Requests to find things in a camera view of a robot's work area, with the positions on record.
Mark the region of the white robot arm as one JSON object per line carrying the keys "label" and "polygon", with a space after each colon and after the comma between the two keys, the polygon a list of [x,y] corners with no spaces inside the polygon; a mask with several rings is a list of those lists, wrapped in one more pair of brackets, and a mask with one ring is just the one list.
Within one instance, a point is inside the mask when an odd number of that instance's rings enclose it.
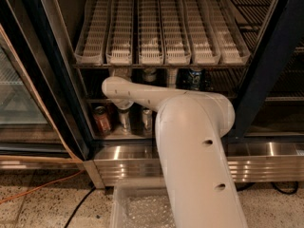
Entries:
{"label": "white robot arm", "polygon": [[136,103],[157,113],[156,144],[177,228],[248,228],[221,142],[235,121],[225,96],[118,76],[106,78],[102,91],[120,109]]}

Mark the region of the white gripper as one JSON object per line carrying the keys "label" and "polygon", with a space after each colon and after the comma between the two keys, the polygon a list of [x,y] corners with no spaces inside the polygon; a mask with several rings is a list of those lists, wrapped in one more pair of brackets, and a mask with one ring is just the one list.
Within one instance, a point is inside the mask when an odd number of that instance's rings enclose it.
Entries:
{"label": "white gripper", "polygon": [[110,76],[117,76],[126,79],[127,81],[131,80],[132,70],[126,67],[116,67],[110,68],[109,70]]}

